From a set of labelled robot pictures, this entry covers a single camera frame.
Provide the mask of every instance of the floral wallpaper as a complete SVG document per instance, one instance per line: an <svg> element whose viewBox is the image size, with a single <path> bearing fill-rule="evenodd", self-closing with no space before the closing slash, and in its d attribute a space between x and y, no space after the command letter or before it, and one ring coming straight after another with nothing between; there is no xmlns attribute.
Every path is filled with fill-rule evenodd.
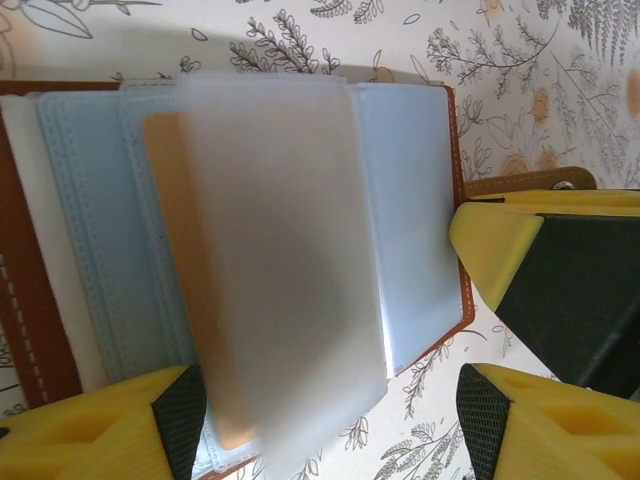
<svg viewBox="0 0 640 480"><path fill-rule="evenodd" d="M468 180L581 165L600 186L640 188L639 15L640 0L0 0L0 77L444 82ZM465 362L550 375L478 304L293 480L475 478L455 413ZM1 387L12 413L21 402ZM231 478L262 479L264 465Z"/></svg>

